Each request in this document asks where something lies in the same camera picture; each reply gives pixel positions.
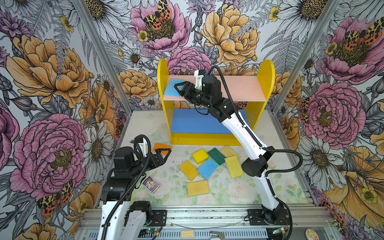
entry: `yellow sponge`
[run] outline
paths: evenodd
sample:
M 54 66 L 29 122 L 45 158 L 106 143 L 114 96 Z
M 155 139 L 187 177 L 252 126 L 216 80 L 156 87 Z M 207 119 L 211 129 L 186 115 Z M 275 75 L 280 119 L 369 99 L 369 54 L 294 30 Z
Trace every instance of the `yellow sponge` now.
M 204 149 L 201 149 L 201 150 L 193 153 L 192 157 L 195 160 L 196 164 L 200 164 L 202 162 L 205 162 L 209 158 L 208 154 L 205 152 Z
M 225 146 L 220 150 L 221 154 L 225 157 L 237 156 L 237 159 L 240 159 L 240 155 L 238 155 L 235 151 L 232 150 L 229 146 Z
M 209 193 L 207 180 L 187 183 L 188 196 L 203 195 Z
M 227 157 L 225 158 L 225 162 L 227 163 L 229 175 L 231 175 L 231 178 L 241 177 L 244 175 L 237 156 Z
M 179 168 L 190 181 L 193 181 L 199 175 L 195 166 L 188 160 L 181 164 Z

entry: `pink shelf board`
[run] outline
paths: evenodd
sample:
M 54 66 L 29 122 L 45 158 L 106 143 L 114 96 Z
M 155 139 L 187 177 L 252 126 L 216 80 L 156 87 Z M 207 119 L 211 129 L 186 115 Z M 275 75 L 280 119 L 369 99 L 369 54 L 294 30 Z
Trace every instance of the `pink shelf board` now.
M 167 86 L 172 78 L 196 83 L 196 79 L 194 76 L 169 75 Z M 224 76 L 224 79 L 227 83 L 228 90 L 231 93 L 232 99 L 234 101 L 265 102 L 263 90 L 260 87 L 259 81 L 256 76 Z M 221 84 L 221 92 L 223 93 L 223 97 L 228 98 L 223 83 Z M 185 101 L 185 98 L 180 96 L 173 97 L 164 95 L 164 100 Z

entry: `butterfly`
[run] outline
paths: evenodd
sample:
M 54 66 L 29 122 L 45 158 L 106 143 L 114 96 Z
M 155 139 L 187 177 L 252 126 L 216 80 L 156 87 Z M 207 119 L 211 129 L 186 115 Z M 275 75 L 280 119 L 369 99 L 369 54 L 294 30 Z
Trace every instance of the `butterfly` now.
M 345 33 L 344 40 L 347 42 L 344 47 L 348 51 L 354 50 L 358 45 L 372 45 L 382 37 L 381 30 L 384 29 L 384 17 L 374 22 L 368 29 L 361 31 L 348 31 Z
M 73 183 L 68 182 L 63 189 L 56 195 L 45 196 L 37 201 L 37 206 L 42 210 L 41 215 L 48 217 L 54 213 L 56 208 L 61 208 L 63 204 L 69 203 L 73 196 Z
M 168 7 L 167 0 L 159 0 L 155 15 L 149 15 L 143 18 L 144 23 L 152 27 L 153 30 L 160 30 L 172 16 L 172 10 Z
M 327 200 L 322 200 L 319 206 L 326 207 L 327 210 L 331 213 L 331 216 L 333 217 L 333 220 L 335 221 L 336 227 L 338 228 L 339 232 L 342 232 L 344 227 L 347 226 L 347 223 L 345 221 L 344 216 L 339 213 L 339 210 L 332 207 L 331 203 Z
M 301 101 L 299 107 L 301 108 L 300 121 L 303 123 L 309 123 L 310 118 L 307 113 L 308 106 L 310 104 L 310 98 L 306 98 Z

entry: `blue shelf board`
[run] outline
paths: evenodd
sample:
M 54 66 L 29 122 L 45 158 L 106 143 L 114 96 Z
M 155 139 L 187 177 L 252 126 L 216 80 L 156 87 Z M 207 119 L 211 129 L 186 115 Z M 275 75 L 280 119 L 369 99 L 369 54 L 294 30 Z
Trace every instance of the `blue shelf board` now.
M 245 122 L 248 123 L 245 110 L 240 110 Z M 175 109 L 173 113 L 171 133 L 193 134 L 232 134 L 222 123 L 211 114 L 201 115 L 195 109 Z

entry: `floral tablecloth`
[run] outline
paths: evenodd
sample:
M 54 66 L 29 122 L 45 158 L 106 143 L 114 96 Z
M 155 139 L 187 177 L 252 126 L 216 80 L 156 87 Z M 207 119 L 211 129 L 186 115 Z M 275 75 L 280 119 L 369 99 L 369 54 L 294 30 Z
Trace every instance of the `floral tablecloth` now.
M 278 135 L 265 111 L 256 128 L 257 136 L 269 146 L 282 148 Z M 156 142 L 170 145 L 167 126 L 162 111 L 134 111 L 121 146 L 131 146 L 130 140 L 139 134 L 149 137 L 152 146 Z M 226 164 L 220 166 L 208 179 L 209 194 L 188 197 L 187 183 L 189 179 L 179 170 L 179 165 L 189 160 L 197 168 L 192 153 L 204 148 L 206 151 L 223 146 L 187 146 L 173 145 L 172 153 L 167 162 L 154 170 L 148 171 L 161 186 L 151 194 L 145 187 L 140 186 L 132 194 L 132 201 L 147 200 L 152 205 L 241 205 L 260 204 L 256 184 L 252 177 L 244 175 L 231 179 Z M 240 155 L 240 163 L 247 159 L 243 147 L 232 147 Z M 268 161 L 270 169 L 287 169 L 291 164 L 286 154 L 274 154 Z M 272 185 L 278 197 L 286 203 L 306 203 L 306 198 L 293 172 L 271 174 Z M 198 176 L 194 181 L 204 180 Z

